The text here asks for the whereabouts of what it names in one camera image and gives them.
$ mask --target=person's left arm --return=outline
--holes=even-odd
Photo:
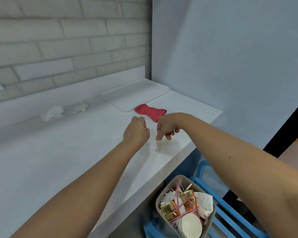
[[[11,238],[87,237],[128,162],[149,137],[145,119],[133,117],[121,143],[51,198]]]

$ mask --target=rolled red cloth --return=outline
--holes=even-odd
[[[154,122],[158,122],[159,118],[167,113],[166,109],[157,109],[148,107],[146,104],[141,104],[135,108],[135,111],[140,115],[147,115],[151,118]]]

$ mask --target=person's left hand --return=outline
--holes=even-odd
[[[134,116],[124,132],[123,142],[139,150],[150,138],[150,130],[144,117]]]

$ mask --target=round white lid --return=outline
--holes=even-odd
[[[181,220],[181,231],[186,238],[199,238],[202,234],[200,219],[194,214],[186,214]]]

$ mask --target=backsplash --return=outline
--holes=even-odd
[[[152,0],[0,0],[0,102],[146,66]]]

